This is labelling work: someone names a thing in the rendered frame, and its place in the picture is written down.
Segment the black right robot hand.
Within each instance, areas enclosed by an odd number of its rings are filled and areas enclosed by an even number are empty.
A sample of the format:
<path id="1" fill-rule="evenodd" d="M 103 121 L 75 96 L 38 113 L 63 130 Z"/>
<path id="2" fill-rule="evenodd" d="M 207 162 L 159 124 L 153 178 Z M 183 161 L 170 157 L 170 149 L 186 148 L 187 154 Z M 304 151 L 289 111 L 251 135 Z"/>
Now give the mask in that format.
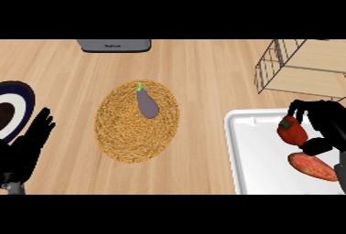
<path id="1" fill-rule="evenodd" d="M 288 108 L 288 115 L 303 121 L 303 114 L 309 119 L 312 128 L 322 137 L 310 138 L 300 149 L 307 155 L 318 155 L 334 148 L 346 151 L 346 108 L 335 101 L 294 100 Z"/>

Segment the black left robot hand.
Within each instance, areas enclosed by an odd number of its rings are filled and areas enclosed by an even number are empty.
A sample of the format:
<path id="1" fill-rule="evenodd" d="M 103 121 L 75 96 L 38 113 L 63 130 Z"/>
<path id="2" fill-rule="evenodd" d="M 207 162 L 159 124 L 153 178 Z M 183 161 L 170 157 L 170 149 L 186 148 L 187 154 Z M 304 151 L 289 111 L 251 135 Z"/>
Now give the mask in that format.
<path id="1" fill-rule="evenodd" d="M 54 128 L 50 109 L 42 108 L 23 135 L 11 144 L 0 139 L 0 185 L 23 183 L 34 172 L 42 148 Z"/>

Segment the red bell pepper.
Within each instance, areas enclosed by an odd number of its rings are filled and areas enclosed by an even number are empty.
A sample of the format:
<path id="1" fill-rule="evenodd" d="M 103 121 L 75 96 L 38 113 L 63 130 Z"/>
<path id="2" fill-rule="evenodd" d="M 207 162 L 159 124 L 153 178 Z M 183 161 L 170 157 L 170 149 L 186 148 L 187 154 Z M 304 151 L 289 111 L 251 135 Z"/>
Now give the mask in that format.
<path id="1" fill-rule="evenodd" d="M 278 123 L 276 133 L 281 140 L 291 145 L 301 146 L 307 140 L 306 130 L 292 116 L 286 115 Z"/>

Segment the white tray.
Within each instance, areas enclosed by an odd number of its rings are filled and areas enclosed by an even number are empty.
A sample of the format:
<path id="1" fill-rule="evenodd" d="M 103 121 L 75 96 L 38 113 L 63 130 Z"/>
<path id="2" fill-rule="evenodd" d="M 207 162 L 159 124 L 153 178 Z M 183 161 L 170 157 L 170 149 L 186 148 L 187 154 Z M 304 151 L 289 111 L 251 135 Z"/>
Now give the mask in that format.
<path id="1" fill-rule="evenodd" d="M 285 144 L 276 126 L 286 108 L 232 110 L 224 117 L 227 153 L 238 195 L 343 195 L 338 182 L 300 173 L 288 155 L 300 151 Z"/>

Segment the dark blue and white plate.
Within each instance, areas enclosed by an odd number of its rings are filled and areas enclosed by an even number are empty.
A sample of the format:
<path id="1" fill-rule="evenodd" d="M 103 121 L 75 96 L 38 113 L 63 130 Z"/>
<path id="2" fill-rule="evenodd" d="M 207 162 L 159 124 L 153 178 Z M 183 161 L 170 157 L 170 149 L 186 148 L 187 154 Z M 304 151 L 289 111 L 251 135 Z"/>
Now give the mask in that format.
<path id="1" fill-rule="evenodd" d="M 26 125 L 35 107 L 35 93 L 20 81 L 0 82 L 0 139 L 8 143 Z"/>

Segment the orange sweet potato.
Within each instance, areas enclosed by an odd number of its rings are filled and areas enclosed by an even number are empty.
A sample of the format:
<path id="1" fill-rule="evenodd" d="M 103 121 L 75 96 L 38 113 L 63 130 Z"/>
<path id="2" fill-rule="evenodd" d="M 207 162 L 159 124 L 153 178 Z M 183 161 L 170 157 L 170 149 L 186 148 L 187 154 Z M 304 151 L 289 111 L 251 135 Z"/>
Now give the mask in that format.
<path id="1" fill-rule="evenodd" d="M 334 169 L 316 156 L 304 153 L 292 153 L 288 155 L 288 162 L 291 167 L 304 175 L 325 181 L 338 181 Z"/>

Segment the round woven straw placemat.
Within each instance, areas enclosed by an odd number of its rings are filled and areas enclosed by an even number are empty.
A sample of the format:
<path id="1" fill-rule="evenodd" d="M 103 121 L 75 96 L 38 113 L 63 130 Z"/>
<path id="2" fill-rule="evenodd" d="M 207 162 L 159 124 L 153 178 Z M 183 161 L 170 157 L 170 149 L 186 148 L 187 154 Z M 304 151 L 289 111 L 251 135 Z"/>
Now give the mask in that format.
<path id="1" fill-rule="evenodd" d="M 158 104 L 158 115 L 152 119 L 137 107 L 139 87 Z M 142 163 L 167 148 L 179 122 L 179 103 L 168 88 L 152 80 L 131 80 L 113 88 L 100 102 L 94 116 L 97 146 L 121 163 Z"/>

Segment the purple eggplant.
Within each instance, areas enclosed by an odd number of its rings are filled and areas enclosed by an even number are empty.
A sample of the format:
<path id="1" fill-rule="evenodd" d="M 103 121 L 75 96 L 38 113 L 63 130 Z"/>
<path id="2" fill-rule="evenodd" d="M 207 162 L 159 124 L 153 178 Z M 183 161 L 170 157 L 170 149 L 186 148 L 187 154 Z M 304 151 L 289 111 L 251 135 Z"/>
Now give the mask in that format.
<path id="1" fill-rule="evenodd" d="M 142 83 L 137 83 L 134 93 L 139 111 L 147 119 L 152 119 L 159 113 L 159 107 L 156 102 L 150 98 Z"/>

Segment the grey appliance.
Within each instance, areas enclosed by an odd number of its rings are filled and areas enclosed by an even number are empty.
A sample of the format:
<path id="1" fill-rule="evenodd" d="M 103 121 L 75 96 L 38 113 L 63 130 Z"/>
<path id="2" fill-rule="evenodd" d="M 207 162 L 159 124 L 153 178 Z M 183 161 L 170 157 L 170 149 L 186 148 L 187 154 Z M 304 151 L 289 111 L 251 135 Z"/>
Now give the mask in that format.
<path id="1" fill-rule="evenodd" d="M 76 42 L 88 53 L 146 52 L 150 49 L 149 39 L 78 39 Z"/>

